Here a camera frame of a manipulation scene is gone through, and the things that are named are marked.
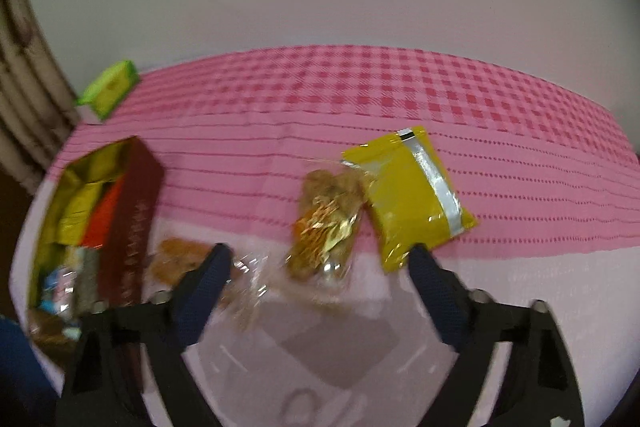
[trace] maroon box side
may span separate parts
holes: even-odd
[[[110,307],[139,303],[149,231],[164,168],[138,137],[129,160],[109,235],[100,252],[98,297]]]

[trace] pink tablecloth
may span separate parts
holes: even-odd
[[[162,234],[284,254],[308,158],[423,124],[480,225],[436,255],[498,301],[545,299],[588,426],[640,364],[640,168],[611,115],[538,78],[419,50],[308,46],[204,58],[143,75],[100,126],[81,125],[42,184],[10,287],[24,323],[36,231],[60,170],[137,134],[166,166]],[[185,355],[225,426],[412,427],[454,360],[404,271],[386,277],[370,226],[335,317],[271,299],[254,330],[215,315]],[[43,362],[58,386],[62,375]],[[498,389],[499,375],[486,388]],[[146,403],[168,425],[150,384]],[[491,410],[483,395],[471,425]]]

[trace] curtain fold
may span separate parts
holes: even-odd
[[[0,167],[33,194],[78,123],[28,0],[0,0]]]

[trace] green and yellow box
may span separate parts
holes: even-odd
[[[114,64],[92,82],[76,102],[84,123],[104,122],[118,104],[139,83],[140,76],[130,60]]]

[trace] open box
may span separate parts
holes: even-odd
[[[34,326],[42,282],[62,263],[65,246],[58,225],[81,187],[100,179],[120,179],[113,217],[99,249],[95,278],[96,301],[108,307],[140,302],[149,230],[164,178],[164,168],[136,136],[114,142],[75,160],[63,170],[40,229],[28,293],[30,335],[34,343],[62,369],[75,342],[61,334],[62,320],[50,315],[47,325]]]

